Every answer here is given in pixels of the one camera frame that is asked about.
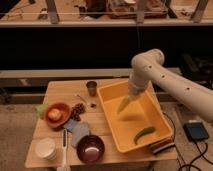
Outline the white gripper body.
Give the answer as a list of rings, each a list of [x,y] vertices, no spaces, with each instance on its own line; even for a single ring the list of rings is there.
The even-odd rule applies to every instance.
[[[142,83],[140,82],[134,82],[132,79],[128,81],[128,89],[129,89],[129,94],[131,96],[137,96],[144,92],[148,87],[148,82],[144,81]]]

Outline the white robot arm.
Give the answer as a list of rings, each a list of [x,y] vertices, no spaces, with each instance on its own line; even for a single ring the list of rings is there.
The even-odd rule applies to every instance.
[[[163,67],[165,56],[152,49],[134,56],[129,78],[129,95],[144,92],[152,81],[208,123],[213,123],[213,90],[194,83]]]

